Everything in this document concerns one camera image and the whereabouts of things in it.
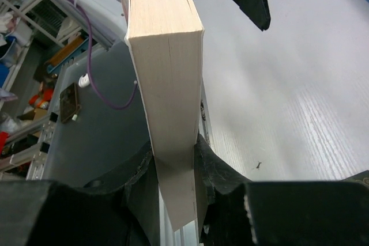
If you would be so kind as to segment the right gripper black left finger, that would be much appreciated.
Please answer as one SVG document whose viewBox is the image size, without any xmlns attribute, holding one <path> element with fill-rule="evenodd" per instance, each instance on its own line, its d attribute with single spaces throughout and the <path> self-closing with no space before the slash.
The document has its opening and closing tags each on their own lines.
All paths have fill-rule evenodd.
<svg viewBox="0 0 369 246">
<path fill-rule="evenodd" d="M 150 143 L 82 188 L 51 180 L 1 183 L 2 245 L 159 243 L 159 187 Z"/>
</svg>

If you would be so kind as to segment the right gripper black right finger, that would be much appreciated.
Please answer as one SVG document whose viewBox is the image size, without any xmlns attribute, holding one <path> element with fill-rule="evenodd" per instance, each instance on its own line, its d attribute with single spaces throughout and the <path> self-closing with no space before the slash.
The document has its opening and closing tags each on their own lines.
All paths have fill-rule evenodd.
<svg viewBox="0 0 369 246">
<path fill-rule="evenodd" d="M 252 181 L 202 136 L 194 172 L 204 245 L 367 245 L 368 186 L 351 181 Z"/>
</svg>

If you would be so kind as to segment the Little Women book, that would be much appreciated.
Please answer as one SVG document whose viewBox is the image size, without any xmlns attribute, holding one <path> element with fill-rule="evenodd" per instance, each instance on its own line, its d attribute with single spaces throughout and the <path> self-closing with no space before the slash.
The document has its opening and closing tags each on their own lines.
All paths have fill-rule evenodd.
<svg viewBox="0 0 369 246">
<path fill-rule="evenodd" d="M 201 101 L 204 27 L 194 1 L 121 3 L 153 155 L 176 127 L 185 145 L 195 133 Z"/>
</svg>

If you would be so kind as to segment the Animal Farm book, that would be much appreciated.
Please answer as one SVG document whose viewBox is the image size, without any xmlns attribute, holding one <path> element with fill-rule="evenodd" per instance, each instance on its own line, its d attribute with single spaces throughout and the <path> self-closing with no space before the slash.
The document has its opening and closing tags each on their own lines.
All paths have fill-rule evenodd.
<svg viewBox="0 0 369 246">
<path fill-rule="evenodd" d="M 369 170 L 350 176 L 344 179 L 344 181 L 359 182 L 365 186 L 369 186 Z"/>
</svg>

